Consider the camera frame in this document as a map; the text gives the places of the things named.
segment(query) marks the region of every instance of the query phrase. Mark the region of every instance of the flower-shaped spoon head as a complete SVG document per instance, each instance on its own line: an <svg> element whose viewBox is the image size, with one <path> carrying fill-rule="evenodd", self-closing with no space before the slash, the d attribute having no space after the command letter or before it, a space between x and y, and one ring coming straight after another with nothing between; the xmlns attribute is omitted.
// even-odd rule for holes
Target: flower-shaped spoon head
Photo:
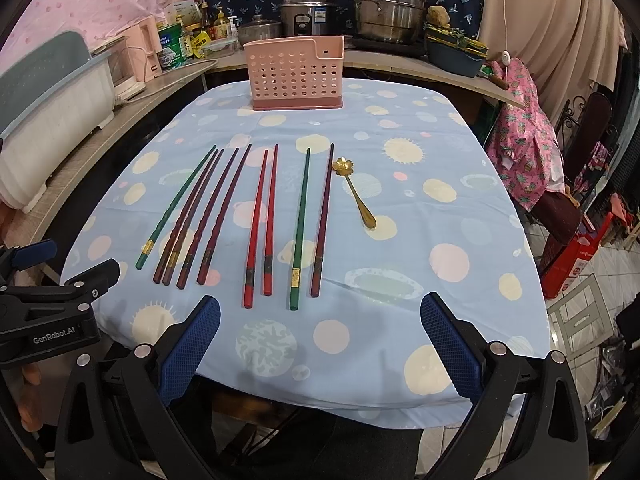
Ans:
<svg viewBox="0 0 640 480"><path fill-rule="evenodd" d="M341 156L332 164L332 168L334 168L335 173L340 176L349 176L353 173L353 162Z"/></svg>

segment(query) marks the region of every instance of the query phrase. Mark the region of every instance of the metal screw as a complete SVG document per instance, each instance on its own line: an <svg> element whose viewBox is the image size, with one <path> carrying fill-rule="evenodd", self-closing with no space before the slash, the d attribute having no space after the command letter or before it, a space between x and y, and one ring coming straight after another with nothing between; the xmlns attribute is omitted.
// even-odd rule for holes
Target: metal screw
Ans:
<svg viewBox="0 0 640 480"><path fill-rule="evenodd" d="M498 342L491 343L489 345L489 350L496 355L505 355L507 353L507 347Z"/></svg>
<svg viewBox="0 0 640 480"><path fill-rule="evenodd" d="M82 354L78 359L76 359L76 363L78 366L87 366L90 360L91 356L89 354Z"/></svg>
<svg viewBox="0 0 640 480"><path fill-rule="evenodd" d="M551 358L559 365L564 363L564 354L562 352L559 352L558 350L554 350L553 352L551 352Z"/></svg>
<svg viewBox="0 0 640 480"><path fill-rule="evenodd" d="M140 345L136 346L136 349L133 351L133 355L136 357L146 357L151 354L151 346L149 345Z"/></svg>

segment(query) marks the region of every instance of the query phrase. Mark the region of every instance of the yellow package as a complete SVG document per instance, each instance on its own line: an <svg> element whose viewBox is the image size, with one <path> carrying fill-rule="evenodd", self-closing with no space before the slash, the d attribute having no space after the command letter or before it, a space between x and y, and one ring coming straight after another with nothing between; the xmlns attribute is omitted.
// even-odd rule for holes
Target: yellow package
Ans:
<svg viewBox="0 0 640 480"><path fill-rule="evenodd" d="M203 30L197 36L191 40L191 49L193 50L193 55L198 59L202 59L204 57L201 48L203 45L206 45L211 41L209 35Z"/></svg>

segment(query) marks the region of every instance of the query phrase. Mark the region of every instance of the tablecloth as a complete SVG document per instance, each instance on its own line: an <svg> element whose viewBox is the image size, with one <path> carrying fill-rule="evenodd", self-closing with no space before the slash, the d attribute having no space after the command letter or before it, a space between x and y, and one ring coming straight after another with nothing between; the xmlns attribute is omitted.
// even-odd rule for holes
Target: tablecloth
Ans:
<svg viewBox="0 0 640 480"><path fill-rule="evenodd" d="M494 167L451 103L437 92L345 79L344 107L254 112L248 82L212 89L185 107L132 161L74 243L63 279L106 258L120 281L94 303L100 328L132 347L155 342L204 294L222 322L198 373L238 390L388 428L457 422L459 397L420 324L422 297L437 291L487 340L544 356L548 321L524 230ZM134 264L172 197L204 153L225 148L184 243L178 270L232 148L252 143L205 285L198 266L220 209L216 202L185 290L152 282L185 194L142 270ZM334 175L320 297L309 295L330 143L354 162L352 181L376 216L364 227L348 184ZM274 293L263 296L257 266L254 307L242 286L264 150L278 143ZM302 297L287 307L306 149L312 153L306 202ZM267 192L262 199L262 261Z"/></svg>

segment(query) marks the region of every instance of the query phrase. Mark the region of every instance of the gold spoon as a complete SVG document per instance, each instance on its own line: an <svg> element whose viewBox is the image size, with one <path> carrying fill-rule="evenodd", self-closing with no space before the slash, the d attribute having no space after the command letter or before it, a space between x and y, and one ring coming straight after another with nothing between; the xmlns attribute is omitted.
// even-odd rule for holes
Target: gold spoon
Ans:
<svg viewBox="0 0 640 480"><path fill-rule="evenodd" d="M364 225L366 225L369 229L373 229L376 226L376 219L371 214L371 211L367 209L367 206L364 205L364 202L360 200L360 197L356 193L356 190L351 183L351 179L349 178L349 175L353 173L353 162L351 162L350 160L345 160L345 158L342 156L332 164L332 168L334 168L335 173L347 179L347 184L349 184L351 192L353 193L353 197L356 199L356 204L358 204L360 216L362 216Z"/></svg>

